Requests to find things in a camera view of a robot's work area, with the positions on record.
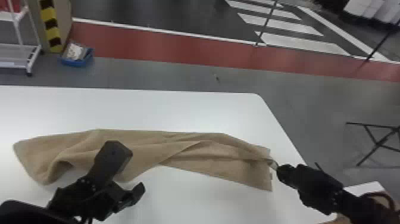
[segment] hazard stripe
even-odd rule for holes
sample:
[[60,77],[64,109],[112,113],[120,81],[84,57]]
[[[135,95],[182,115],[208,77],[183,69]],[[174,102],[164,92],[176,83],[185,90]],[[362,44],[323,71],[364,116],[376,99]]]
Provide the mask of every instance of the hazard stripe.
[[50,51],[59,53],[63,50],[61,44],[60,29],[58,28],[57,15],[53,0],[40,0],[40,17],[46,30],[46,38],[50,45]]

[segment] table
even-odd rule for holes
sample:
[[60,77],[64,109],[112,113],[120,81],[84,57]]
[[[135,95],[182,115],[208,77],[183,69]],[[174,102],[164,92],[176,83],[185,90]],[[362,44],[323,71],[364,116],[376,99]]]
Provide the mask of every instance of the table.
[[[57,187],[85,174],[74,170],[49,186],[30,179],[12,145],[39,135],[96,128],[222,132],[271,148],[280,164],[304,163],[255,94],[0,86],[0,107],[0,201],[46,206]],[[151,169],[122,186],[139,181],[147,190],[141,201],[105,223],[310,224],[334,218],[303,206],[274,172],[273,192],[169,167]]]

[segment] white shelf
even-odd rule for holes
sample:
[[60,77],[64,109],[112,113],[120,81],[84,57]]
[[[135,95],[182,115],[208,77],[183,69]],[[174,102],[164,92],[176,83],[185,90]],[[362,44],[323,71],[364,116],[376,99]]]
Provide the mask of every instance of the white shelf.
[[[11,0],[7,0],[8,5],[12,7]],[[42,46],[32,15],[28,9],[27,0],[24,0],[24,7],[19,13],[11,13],[0,11],[0,21],[10,21],[14,25],[15,35],[17,36],[18,44],[0,43],[0,68],[26,69],[28,76],[32,75],[32,67],[35,63]],[[28,14],[33,32],[37,41],[36,46],[24,45],[22,40],[19,23]]]
[[[15,20],[19,23],[22,20],[22,18],[24,18],[28,10],[29,10],[28,6],[27,5],[24,6],[19,13],[15,13]],[[13,17],[11,15],[11,12],[0,11],[0,21],[12,22]]]

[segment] towel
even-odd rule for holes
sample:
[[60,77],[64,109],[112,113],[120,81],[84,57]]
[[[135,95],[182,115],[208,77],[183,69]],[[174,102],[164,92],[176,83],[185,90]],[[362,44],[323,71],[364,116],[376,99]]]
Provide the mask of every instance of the towel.
[[223,133],[95,129],[22,140],[14,151],[29,176],[46,185],[72,167],[89,170],[108,140],[133,152],[116,181],[130,181],[162,165],[272,191],[270,150]]

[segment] blue bin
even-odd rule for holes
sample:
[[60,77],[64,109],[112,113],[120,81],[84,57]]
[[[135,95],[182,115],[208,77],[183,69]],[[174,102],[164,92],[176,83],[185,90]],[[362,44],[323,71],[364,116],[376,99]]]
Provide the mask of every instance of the blue bin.
[[87,49],[86,56],[83,58],[83,60],[71,60],[71,59],[66,59],[63,57],[60,57],[61,64],[65,64],[66,66],[72,66],[72,67],[84,67],[88,63],[88,61],[93,57],[94,53],[93,48]]

